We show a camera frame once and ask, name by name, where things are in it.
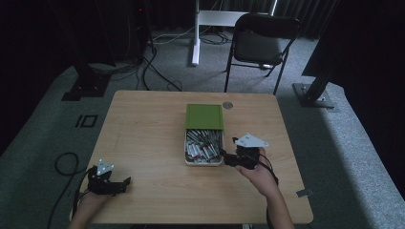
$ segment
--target folding chair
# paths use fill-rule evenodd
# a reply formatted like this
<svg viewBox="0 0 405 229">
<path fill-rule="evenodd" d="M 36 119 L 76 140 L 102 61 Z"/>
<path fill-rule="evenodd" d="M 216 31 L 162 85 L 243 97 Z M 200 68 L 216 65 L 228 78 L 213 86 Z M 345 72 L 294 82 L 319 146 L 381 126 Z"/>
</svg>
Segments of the folding chair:
<svg viewBox="0 0 405 229">
<path fill-rule="evenodd" d="M 263 68 L 262 66 L 269 65 L 271 68 L 267 77 L 276 66 L 281 64 L 273 91 L 273 94 L 276 94 L 287 62 L 289 47 L 298 36 L 300 25 L 301 23 L 295 18 L 275 17 L 260 13 L 242 15 L 235 24 L 226 65 L 224 92 L 227 91 L 231 65 L 250 68 Z M 280 45 L 281 39 L 287 41 L 284 47 Z M 233 58 L 249 64 L 232 63 Z"/>
</svg>

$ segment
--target black cable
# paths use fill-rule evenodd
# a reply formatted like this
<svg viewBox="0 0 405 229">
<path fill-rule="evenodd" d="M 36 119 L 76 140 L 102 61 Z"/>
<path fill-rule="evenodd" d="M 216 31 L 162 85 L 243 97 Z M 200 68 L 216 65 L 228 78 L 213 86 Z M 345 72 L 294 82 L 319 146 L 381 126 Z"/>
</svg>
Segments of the black cable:
<svg viewBox="0 0 405 229">
<path fill-rule="evenodd" d="M 95 2 L 95 4 L 96 4 L 96 9 L 97 9 L 97 12 L 98 12 L 98 17 L 100 18 L 100 21 L 101 21 L 102 28 L 105 28 L 105 26 L 104 26 L 104 20 L 103 20 L 103 17 L 102 17 L 102 15 L 101 15 L 101 12 L 100 12 L 100 9 L 99 9 L 99 7 L 98 7 L 98 4 L 96 3 L 96 0 L 95 0 L 94 2 Z M 128 30 L 127 30 L 127 31 L 128 31 L 128 45 L 127 45 L 126 53 L 125 53 L 125 55 L 124 55 L 124 62 L 125 62 L 125 61 L 126 61 L 126 58 L 127 58 L 127 56 L 128 56 L 128 53 L 129 53 L 129 51 L 130 51 L 130 48 L 131 48 L 131 23 L 130 23 L 130 19 L 129 19 L 129 11 L 128 11 L 128 7 L 127 7 L 127 4 L 126 4 L 126 1 L 124 1 L 123 3 L 124 3 L 124 5 L 125 5 L 125 9 L 126 9 L 125 14 L 126 14 L 126 17 L 127 17 L 127 25 L 128 25 Z M 123 67 L 119 67 L 119 68 L 114 68 L 114 69 L 112 69 L 112 70 L 102 70 L 102 69 L 98 69 L 98 68 L 95 68 L 95 67 L 90 67 L 90 68 L 91 68 L 95 73 L 110 75 L 110 74 L 116 74 L 116 73 L 128 73 L 128 72 L 131 72 L 134 68 L 136 68 L 136 67 L 138 66 L 138 64 L 139 64 L 139 63 L 137 63 L 137 61 L 134 60 L 134 61 L 132 61 L 132 63 L 128 64 L 127 66 L 123 66 Z"/>
<path fill-rule="evenodd" d="M 64 156 L 73 156 L 73 157 L 75 158 L 75 168 L 74 168 L 74 170 L 73 170 L 71 173 L 64 173 L 64 172 L 62 172 L 62 171 L 59 169 L 59 167 L 58 167 L 58 163 L 59 163 L 60 158 L 62 158 L 62 157 L 64 157 Z M 79 161 L 78 161 L 78 156 L 77 156 L 77 154 L 71 153 L 71 152 L 64 153 L 64 154 L 58 156 L 58 157 L 56 158 L 55 162 L 54 162 L 54 168 L 55 168 L 55 170 L 56 170 L 60 175 L 62 175 L 62 176 L 67 176 L 67 177 L 70 177 L 70 178 L 69 178 L 67 184 L 65 185 L 65 188 L 63 189 L 62 193 L 60 194 L 60 196 L 58 197 L 58 199 L 56 200 L 56 202 L 55 202 L 55 204 L 54 204 L 54 206 L 53 206 L 53 209 L 52 209 L 52 211 L 51 211 L 51 213 L 50 213 L 50 216 L 49 216 L 49 218 L 48 218 L 48 224 L 47 224 L 47 228 L 48 228 L 48 229 L 51 228 L 51 224 L 52 224 L 52 219 L 53 219 L 54 211 L 55 211 L 57 205 L 59 204 L 60 200 L 62 199 L 62 197 L 65 195 L 66 191 L 68 190 L 68 187 L 69 187 L 69 185 L 71 184 L 72 180 L 74 179 L 75 175 L 77 175 L 77 174 L 79 174 L 79 173 L 82 173 L 82 172 L 84 172 L 84 171 L 86 170 L 86 168 L 81 169 L 81 170 L 78 170 L 78 163 L 79 163 Z"/>
<path fill-rule="evenodd" d="M 143 57 L 143 59 L 146 61 L 147 65 L 145 68 L 143 68 L 143 72 L 142 72 L 142 83 L 145 86 L 147 91 L 151 91 L 150 88 L 148 87 L 148 85 L 146 84 L 146 79 L 145 79 L 145 75 L 146 75 L 146 71 L 148 70 L 149 66 L 151 65 L 152 61 L 155 59 L 156 55 L 157 55 L 157 51 L 155 48 L 152 48 L 152 58 L 150 61 L 148 61 L 145 57 Z"/>
<path fill-rule="evenodd" d="M 247 158 L 253 160 L 254 162 L 257 162 L 257 163 L 261 164 L 263 167 L 265 167 L 265 168 L 273 175 L 274 180 L 276 181 L 276 183 L 277 183 L 277 185 L 278 185 L 278 182 L 279 182 L 279 181 L 278 181 L 278 177 L 274 174 L 273 169 L 272 169 L 272 166 L 271 166 L 271 163 L 270 163 L 270 160 L 269 160 L 267 157 L 265 157 L 265 156 L 263 156 L 263 155 L 260 155 L 260 156 L 264 157 L 264 158 L 267 160 L 268 166 L 265 165 L 262 161 L 257 160 L 257 159 L 255 159 L 255 158 L 249 156 L 248 154 L 244 154 L 244 153 L 242 153 L 242 154 L 243 154 L 244 156 L 246 156 Z"/>
<path fill-rule="evenodd" d="M 313 229 L 313 227 L 312 227 L 309 223 L 307 223 L 307 227 L 308 227 L 309 229 Z"/>
<path fill-rule="evenodd" d="M 163 74 L 161 74 L 153 65 L 152 65 L 152 61 L 148 61 L 146 58 L 145 58 L 145 61 L 148 63 L 148 67 L 150 66 L 150 67 L 152 67 L 152 69 L 162 78 L 162 79 L 164 79 L 166 82 L 168 82 L 169 83 L 169 85 L 173 85 L 177 90 L 179 90 L 179 92 L 181 92 L 181 85 L 180 85 L 180 87 L 178 87 L 174 82 L 179 82 L 180 83 L 180 81 L 179 80 L 176 80 L 176 81 L 170 81 L 169 79 L 167 79 L 166 77 L 164 77 L 163 76 Z"/>
<path fill-rule="evenodd" d="M 77 188 L 75 190 L 75 198 L 74 198 L 74 203 L 73 203 L 73 207 L 72 207 L 72 219 L 74 218 L 75 212 L 77 210 L 77 204 L 78 201 L 83 198 L 86 194 L 88 194 L 89 192 L 84 193 L 81 197 L 79 196 L 80 194 L 80 186 L 83 183 L 84 178 L 89 174 L 89 171 L 86 171 L 86 173 L 81 177 L 80 181 L 78 182 Z"/>
<path fill-rule="evenodd" d="M 203 38 L 204 36 L 209 36 L 209 35 L 211 35 L 211 36 L 212 35 L 213 36 L 219 36 L 221 38 L 221 41 L 212 41 L 212 40 Z M 200 40 L 203 43 L 206 43 L 206 44 L 209 44 L 209 45 L 224 45 L 226 43 L 232 42 L 232 40 L 229 39 L 229 37 L 226 34 L 222 33 L 222 32 L 208 33 L 208 34 L 201 35 Z"/>
<path fill-rule="evenodd" d="M 155 45 L 153 42 L 153 37 L 152 37 L 152 26 L 151 26 L 151 19 L 150 19 L 150 10 L 152 10 L 152 5 L 149 4 L 149 1 L 142 1 L 144 9 L 145 9 L 145 18 L 146 18 L 146 27 L 148 30 L 148 35 L 149 35 L 149 40 L 150 40 L 150 45 L 152 47 L 152 52 L 154 51 Z"/>
<path fill-rule="evenodd" d="M 113 77 L 111 77 L 110 81 L 119 81 L 119 80 L 123 80 L 123 79 L 129 78 L 129 77 L 131 77 L 131 76 L 134 75 L 134 74 L 138 74 L 138 70 L 139 70 L 139 68 L 136 68 L 136 69 L 134 69 L 133 72 L 128 73 L 127 75 L 125 75 L 125 76 L 123 76 L 123 77 L 121 77 L 121 78 L 113 78 Z"/>
</svg>

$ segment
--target open box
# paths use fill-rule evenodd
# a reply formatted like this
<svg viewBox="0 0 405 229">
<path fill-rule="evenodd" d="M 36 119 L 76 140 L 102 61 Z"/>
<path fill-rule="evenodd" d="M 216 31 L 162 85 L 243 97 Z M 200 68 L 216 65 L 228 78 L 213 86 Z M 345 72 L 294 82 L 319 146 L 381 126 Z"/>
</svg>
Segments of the open box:
<svg viewBox="0 0 405 229">
<path fill-rule="evenodd" d="M 222 106 L 187 104 L 185 163 L 193 166 L 219 166 L 223 163 L 220 148 L 224 148 Z"/>
</svg>

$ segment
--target black base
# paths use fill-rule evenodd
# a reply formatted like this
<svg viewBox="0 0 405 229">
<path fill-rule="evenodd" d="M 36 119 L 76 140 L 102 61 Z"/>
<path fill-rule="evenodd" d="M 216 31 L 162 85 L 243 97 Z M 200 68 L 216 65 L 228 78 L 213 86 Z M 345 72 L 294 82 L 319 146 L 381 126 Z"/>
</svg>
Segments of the black base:
<svg viewBox="0 0 405 229">
<path fill-rule="evenodd" d="M 79 101 L 81 97 L 102 97 L 107 90 L 110 78 L 110 74 L 98 75 L 97 81 L 92 86 L 83 87 L 79 77 L 71 91 L 63 95 L 62 101 Z"/>
<path fill-rule="evenodd" d="M 326 91 L 319 96 L 315 101 L 306 99 L 305 94 L 310 87 L 310 84 L 294 83 L 292 84 L 295 94 L 300 100 L 301 106 L 303 107 L 314 107 L 314 108 L 327 108 L 329 112 L 339 112 L 336 105 L 330 101 L 330 97 Z"/>
</svg>

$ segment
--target wire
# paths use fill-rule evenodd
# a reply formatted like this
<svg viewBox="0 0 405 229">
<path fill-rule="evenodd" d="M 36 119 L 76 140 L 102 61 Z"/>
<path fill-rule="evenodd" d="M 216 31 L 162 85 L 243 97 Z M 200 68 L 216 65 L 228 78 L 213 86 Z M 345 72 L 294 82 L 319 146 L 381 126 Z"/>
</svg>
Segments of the wire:
<svg viewBox="0 0 405 229">
<path fill-rule="evenodd" d="M 265 165 L 262 161 L 257 160 L 257 159 L 255 159 L 255 158 L 249 156 L 248 154 L 244 154 L 243 152 L 241 152 L 241 154 L 243 154 L 243 155 L 246 156 L 247 158 L 249 158 L 249 159 L 251 159 L 251 160 L 253 160 L 253 161 L 255 161 L 255 162 L 261 164 L 262 166 L 264 166 L 264 167 L 273 175 L 274 180 L 276 181 L 276 183 L 277 183 L 277 185 L 278 185 L 278 177 L 274 174 L 273 169 L 272 169 L 272 166 L 271 166 L 271 163 L 270 163 L 270 160 L 269 160 L 267 157 L 265 157 L 265 156 L 263 156 L 263 155 L 260 155 L 260 156 L 264 157 L 264 158 L 267 160 L 268 166 Z"/>
<path fill-rule="evenodd" d="M 73 171 L 72 171 L 71 173 L 62 172 L 62 171 L 59 169 L 59 167 L 58 167 L 60 158 L 62 158 L 62 157 L 64 157 L 64 156 L 73 156 L 73 157 L 75 158 L 75 168 L 73 169 Z M 66 183 L 65 188 L 63 189 L 62 193 L 59 195 L 58 199 L 56 200 L 55 204 L 53 205 L 53 209 L 52 209 L 52 211 L 51 211 L 51 213 L 50 213 L 50 216 L 49 216 L 49 218 L 48 218 L 48 224 L 47 224 L 47 228 L 48 228 L 48 229 L 51 228 L 52 219 L 53 219 L 53 214 L 54 214 L 54 212 L 55 212 L 55 209 L 56 209 L 57 205 L 59 204 L 60 200 L 61 200 L 61 199 L 63 198 L 63 196 L 65 195 L 66 191 L 68 190 L 68 187 L 70 186 L 70 184 L 71 184 L 72 180 L 74 179 L 75 175 L 80 174 L 80 173 L 82 173 L 82 172 L 84 172 L 84 171 L 86 170 L 86 168 L 83 168 L 83 169 L 81 169 L 81 170 L 78 170 L 78 163 L 79 163 L 79 161 L 78 161 L 78 156 L 77 156 L 77 154 L 71 153 L 71 152 L 64 153 L 64 154 L 58 156 L 58 157 L 56 158 L 55 162 L 54 162 L 54 168 L 55 168 L 55 170 L 56 170 L 60 175 L 66 176 L 66 177 L 70 177 L 70 178 L 69 178 L 68 182 Z M 80 188 L 81 182 L 82 182 L 83 179 L 85 178 L 86 174 L 83 176 L 82 180 L 80 181 L 80 184 L 79 184 L 78 189 Z"/>
<path fill-rule="evenodd" d="M 95 73 L 101 73 L 101 74 L 117 74 L 117 73 L 130 73 L 133 70 L 136 70 L 139 67 L 139 63 L 137 61 L 133 61 L 131 64 L 122 66 L 122 67 L 117 67 L 109 70 L 102 70 L 96 67 L 92 67 L 92 70 Z"/>
<path fill-rule="evenodd" d="M 145 86 L 145 88 L 146 88 L 147 91 L 151 91 L 151 90 L 150 90 L 150 88 L 148 87 L 148 85 L 146 84 L 146 79 L 145 79 L 146 71 L 148 70 L 148 68 L 149 68 L 149 66 L 151 65 L 152 61 L 155 59 L 157 53 L 158 53 L 158 52 L 157 52 L 156 48 L 152 48 L 152 54 L 153 54 L 153 55 L 152 55 L 151 60 L 148 61 L 145 57 L 143 57 L 143 59 L 147 62 L 147 65 L 146 65 L 146 67 L 143 68 L 143 72 L 142 72 L 141 79 L 142 79 L 143 86 Z"/>
<path fill-rule="evenodd" d="M 307 223 L 307 227 L 308 227 L 309 229 L 313 229 L 313 227 L 312 227 L 309 223 Z"/>
<path fill-rule="evenodd" d="M 182 88 L 182 85 L 181 85 L 181 82 L 179 81 L 179 80 L 176 80 L 176 81 L 170 81 L 169 79 L 167 79 L 166 77 L 164 77 L 164 75 L 162 75 L 161 73 L 159 73 L 159 71 L 152 65 L 152 61 L 153 61 L 153 59 L 151 60 L 151 61 L 149 61 L 149 60 L 147 60 L 146 58 L 144 58 L 144 60 L 147 62 L 147 67 L 145 68 L 145 70 L 147 69 L 147 68 L 149 68 L 149 66 L 150 67 L 152 67 L 152 69 L 164 80 L 164 81 L 166 81 L 166 82 L 168 82 L 168 87 L 169 87 L 169 85 L 172 85 L 172 86 L 174 86 L 179 92 L 181 92 L 181 88 Z M 180 83 L 180 86 L 178 87 L 174 82 L 179 82 Z M 143 76 L 143 84 L 145 84 L 146 85 L 146 81 L 145 81 L 145 77 Z"/>
<path fill-rule="evenodd" d="M 126 1 L 123 1 L 124 7 L 125 7 L 125 14 L 127 16 L 127 24 L 128 24 L 128 46 L 127 46 L 127 51 L 124 56 L 124 61 L 126 60 L 126 57 L 128 56 L 129 50 L 131 48 L 131 23 L 129 22 L 129 12 L 128 12 L 128 7 L 126 6 Z"/>
<path fill-rule="evenodd" d="M 119 80 L 123 80 L 126 79 L 128 77 L 131 77 L 134 74 L 138 74 L 139 68 L 134 69 L 131 73 L 128 73 L 127 75 L 121 77 L 121 78 L 111 78 L 110 81 L 119 81 Z"/>
<path fill-rule="evenodd" d="M 73 203 L 73 208 L 72 208 L 72 219 L 74 218 L 76 209 L 77 209 L 77 204 L 78 201 L 81 200 L 86 194 L 89 193 L 89 191 L 85 192 L 81 197 L 79 196 L 80 194 L 80 186 L 83 183 L 84 178 L 89 174 L 89 171 L 86 171 L 86 173 L 81 177 L 80 181 L 78 182 L 77 188 L 75 190 L 75 198 L 74 198 L 74 203 Z"/>
<path fill-rule="evenodd" d="M 161 38 L 161 37 L 164 37 L 164 36 L 175 36 L 174 38 L 172 38 L 171 40 L 166 41 L 166 42 L 162 42 L 162 43 L 156 43 L 156 42 L 155 42 L 156 45 L 165 45 L 165 44 L 168 44 L 168 43 L 170 43 L 170 42 L 172 42 L 172 41 L 174 41 L 174 40 L 176 40 L 176 39 L 178 39 L 178 38 L 180 38 L 180 37 L 182 37 L 182 36 L 187 35 L 187 34 L 188 34 L 191 30 L 193 30 L 194 28 L 195 28 L 195 27 L 192 27 L 192 28 L 189 29 L 188 31 L 185 31 L 184 33 L 180 33 L 180 34 L 162 34 L 162 35 L 159 35 L 159 36 L 153 38 L 153 40 L 157 40 L 157 39 L 159 39 L 159 38 Z"/>
<path fill-rule="evenodd" d="M 200 37 L 200 40 L 202 40 L 203 43 L 210 44 L 210 45 L 224 45 L 226 43 L 232 42 L 232 40 L 229 39 L 229 37 L 225 33 L 222 33 L 222 32 L 208 33 L 203 36 L 209 36 L 209 35 L 219 36 L 221 38 L 221 41 L 212 41 L 212 40 L 209 40 L 209 39 L 206 39 L 203 37 Z"/>
</svg>

